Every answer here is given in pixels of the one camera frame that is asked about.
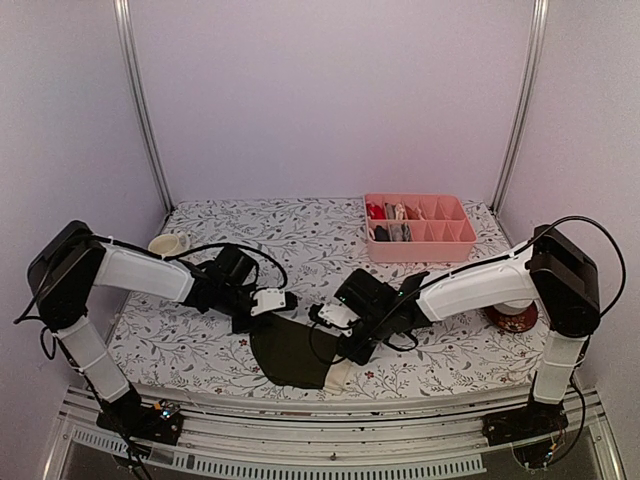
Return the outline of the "pink divided organizer tray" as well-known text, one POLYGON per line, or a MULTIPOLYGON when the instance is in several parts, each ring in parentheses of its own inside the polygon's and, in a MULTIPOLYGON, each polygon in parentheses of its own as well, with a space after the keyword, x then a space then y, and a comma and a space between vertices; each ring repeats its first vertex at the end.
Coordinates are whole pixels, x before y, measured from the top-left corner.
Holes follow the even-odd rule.
POLYGON ((477 235, 453 195, 368 193, 368 255, 377 263, 464 262, 477 235))

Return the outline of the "dark olive cloth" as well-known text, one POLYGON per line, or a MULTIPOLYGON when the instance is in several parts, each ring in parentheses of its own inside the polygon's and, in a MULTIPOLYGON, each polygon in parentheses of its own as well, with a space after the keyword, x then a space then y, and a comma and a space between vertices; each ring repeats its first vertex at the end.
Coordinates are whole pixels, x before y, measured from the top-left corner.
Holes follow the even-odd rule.
POLYGON ((277 315, 267 316, 249 334, 254 358, 271 383, 332 395, 346 392, 360 372, 355 363, 339 360, 338 340, 277 315))

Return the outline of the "right robot arm white sleeve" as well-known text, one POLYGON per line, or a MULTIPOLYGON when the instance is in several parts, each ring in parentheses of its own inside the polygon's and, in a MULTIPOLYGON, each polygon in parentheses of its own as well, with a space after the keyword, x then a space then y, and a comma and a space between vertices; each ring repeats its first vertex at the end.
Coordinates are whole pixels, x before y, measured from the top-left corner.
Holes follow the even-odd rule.
POLYGON ((422 284, 416 303, 431 321, 502 302, 531 300, 546 315, 549 333, 527 403, 482 419, 492 446, 565 429, 563 400, 583 346, 601 321, 595 262, 555 224, 535 228, 531 240, 422 284))

